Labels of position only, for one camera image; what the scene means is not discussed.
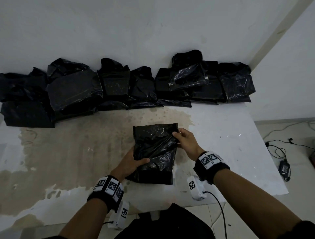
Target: person's right hand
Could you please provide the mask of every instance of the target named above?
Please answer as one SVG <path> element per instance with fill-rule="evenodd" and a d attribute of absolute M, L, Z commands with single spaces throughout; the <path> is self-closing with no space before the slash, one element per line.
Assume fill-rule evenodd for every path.
<path fill-rule="evenodd" d="M 197 143 L 193 133 L 185 130 L 184 128 L 178 129 L 179 133 L 173 132 L 173 136 L 180 142 L 178 147 L 186 151 L 187 156 L 196 161 L 203 152 L 205 152 Z"/>

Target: black wristband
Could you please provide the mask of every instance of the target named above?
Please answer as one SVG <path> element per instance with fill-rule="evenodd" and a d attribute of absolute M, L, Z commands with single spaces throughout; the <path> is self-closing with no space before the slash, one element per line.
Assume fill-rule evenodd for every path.
<path fill-rule="evenodd" d="M 227 164 L 223 163 L 223 159 L 219 155 L 214 153 L 209 153 L 209 155 L 206 155 L 207 153 L 208 152 L 204 152 L 198 157 L 198 159 L 196 160 L 194 171 L 201 181 L 207 180 L 209 184 L 213 184 L 213 178 L 215 174 L 225 168 L 230 170 L 230 167 Z M 204 159 L 206 160 L 204 161 L 204 163 L 202 163 L 201 161 L 203 159 L 200 160 L 200 158 L 203 158 L 203 155 Z M 219 161 L 211 165 L 210 162 L 214 160 Z M 208 169 L 205 166 L 207 163 L 210 163 L 211 165 Z"/>
<path fill-rule="evenodd" d="M 100 178 L 87 201 L 92 198 L 98 198 L 105 202 L 107 213 L 111 209 L 117 212 L 121 199 L 123 198 L 123 185 L 117 178 L 111 175 Z"/>

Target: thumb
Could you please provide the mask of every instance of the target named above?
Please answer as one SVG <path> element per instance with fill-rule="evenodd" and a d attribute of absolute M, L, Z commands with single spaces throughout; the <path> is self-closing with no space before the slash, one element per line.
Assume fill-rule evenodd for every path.
<path fill-rule="evenodd" d="M 149 158 L 144 158 L 144 159 L 140 159 L 140 160 L 137 160 L 137 167 L 143 165 L 143 164 L 146 164 L 148 162 L 150 162 L 150 159 Z"/>
<path fill-rule="evenodd" d="M 177 133 L 177 132 L 173 132 L 173 136 L 177 138 L 179 142 L 181 142 L 184 139 L 184 137 L 180 133 Z"/>

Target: table surface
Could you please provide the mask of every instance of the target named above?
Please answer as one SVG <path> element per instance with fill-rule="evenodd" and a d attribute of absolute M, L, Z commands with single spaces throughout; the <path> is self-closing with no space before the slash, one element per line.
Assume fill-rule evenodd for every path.
<path fill-rule="evenodd" d="M 69 119 L 54 129 L 0 125 L 0 231 L 66 223 L 86 202 L 97 180 L 113 169 L 134 144 L 132 126 L 178 123 L 199 145 L 219 154 L 231 170 L 271 195 L 288 193 L 244 103 L 192 108 L 163 107 L 98 112 Z M 191 198 L 187 178 L 193 162 L 178 149 L 174 184 L 124 180 L 130 213 L 215 203 Z M 220 201 L 214 185 L 206 185 Z"/>

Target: person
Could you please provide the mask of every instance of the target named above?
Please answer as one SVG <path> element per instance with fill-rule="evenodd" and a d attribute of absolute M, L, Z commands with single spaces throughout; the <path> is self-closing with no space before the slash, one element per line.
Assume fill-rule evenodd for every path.
<path fill-rule="evenodd" d="M 173 132 L 173 136 L 179 141 L 178 147 L 184 149 L 188 157 L 196 161 L 197 165 L 205 150 L 198 145 L 193 133 L 180 128 L 178 133 Z M 148 158 L 134 160 L 133 148 L 131 148 L 119 165 L 111 171 L 109 178 L 122 182 L 137 167 L 148 163 L 149 160 Z M 220 166 L 211 173 L 208 180 L 213 180 L 212 183 L 257 237 L 261 239 L 313 238 L 312 232 L 315 229 L 313 223 L 302 221 L 273 196 L 232 172 L 228 166 Z M 99 187 L 100 182 L 103 184 L 100 180 L 94 191 L 97 191 L 95 189 Z M 110 211 L 105 201 L 101 196 L 90 196 L 60 234 L 52 238 L 98 238 L 106 214 Z M 215 238 L 212 230 L 203 221 L 176 204 L 161 211 L 157 221 L 135 219 L 116 238 L 173 238 L 174 236 Z"/>

